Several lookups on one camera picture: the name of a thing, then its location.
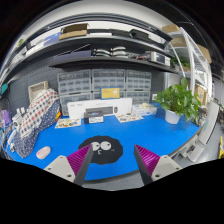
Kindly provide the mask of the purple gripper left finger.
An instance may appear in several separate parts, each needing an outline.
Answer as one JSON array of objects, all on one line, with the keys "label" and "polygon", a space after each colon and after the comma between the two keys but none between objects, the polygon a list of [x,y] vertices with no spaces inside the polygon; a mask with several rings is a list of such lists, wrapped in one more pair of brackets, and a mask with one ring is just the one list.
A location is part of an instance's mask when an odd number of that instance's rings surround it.
[{"label": "purple gripper left finger", "polygon": [[58,156],[44,170],[81,186],[84,183],[92,156],[93,148],[91,145],[87,145],[69,156]]}]

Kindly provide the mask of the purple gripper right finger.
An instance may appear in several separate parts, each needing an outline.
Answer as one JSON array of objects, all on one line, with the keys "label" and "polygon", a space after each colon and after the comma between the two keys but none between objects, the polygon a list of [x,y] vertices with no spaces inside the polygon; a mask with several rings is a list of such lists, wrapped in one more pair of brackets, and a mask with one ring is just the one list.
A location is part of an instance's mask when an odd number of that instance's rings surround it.
[{"label": "purple gripper right finger", "polygon": [[134,146],[134,156],[144,185],[181,170],[168,155],[158,156],[139,145]]}]

